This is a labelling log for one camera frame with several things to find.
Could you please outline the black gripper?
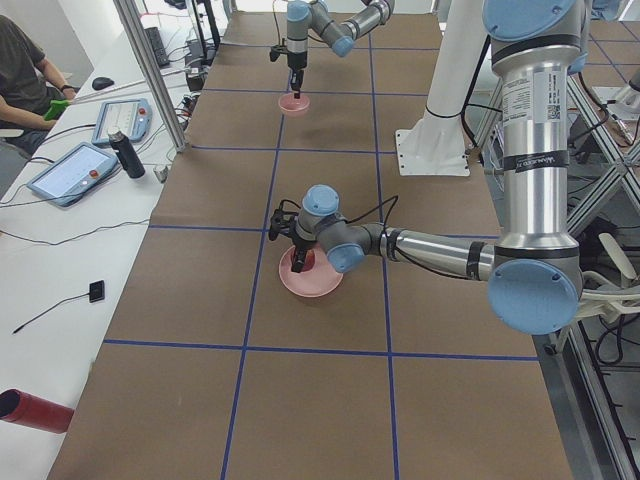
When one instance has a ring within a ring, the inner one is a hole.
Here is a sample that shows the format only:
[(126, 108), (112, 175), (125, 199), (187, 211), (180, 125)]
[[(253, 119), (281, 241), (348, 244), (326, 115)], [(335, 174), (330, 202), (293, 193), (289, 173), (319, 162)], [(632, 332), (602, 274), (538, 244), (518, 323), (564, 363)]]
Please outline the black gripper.
[(306, 264), (306, 252), (312, 249), (316, 240), (308, 240), (303, 238), (296, 230), (292, 233), (292, 242), (294, 251), (292, 253), (292, 271), (294, 273), (302, 273)]
[(301, 97), (301, 91), (304, 79), (304, 71), (307, 67), (307, 51), (287, 53), (287, 64), (291, 70), (290, 86), (294, 90), (294, 98)]

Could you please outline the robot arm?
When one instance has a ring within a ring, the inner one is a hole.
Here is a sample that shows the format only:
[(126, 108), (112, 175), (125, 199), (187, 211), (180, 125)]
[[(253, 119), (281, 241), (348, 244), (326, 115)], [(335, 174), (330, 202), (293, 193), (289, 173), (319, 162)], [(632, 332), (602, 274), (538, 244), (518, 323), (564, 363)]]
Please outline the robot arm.
[(502, 83), (507, 218), (499, 240), (456, 240), (383, 223), (351, 225), (339, 197), (311, 187), (285, 224), (294, 271), (308, 250), (323, 249), (344, 273), (366, 256), (409, 262), (488, 285), (492, 310), (531, 335), (571, 323), (582, 296), (579, 247), (566, 223), (567, 80), (586, 54), (587, 1), (455, 1), (423, 117), (396, 134), (404, 175), (462, 175), (461, 121), (478, 64), (489, 59)]
[(364, 9), (345, 21), (333, 19), (324, 1), (292, 1), (286, 11), (285, 55), (291, 70), (291, 89), (295, 99), (302, 97), (304, 70), (307, 68), (308, 38), (313, 31), (337, 56), (343, 58), (355, 42), (384, 25), (395, 8), (393, 0), (363, 1)]

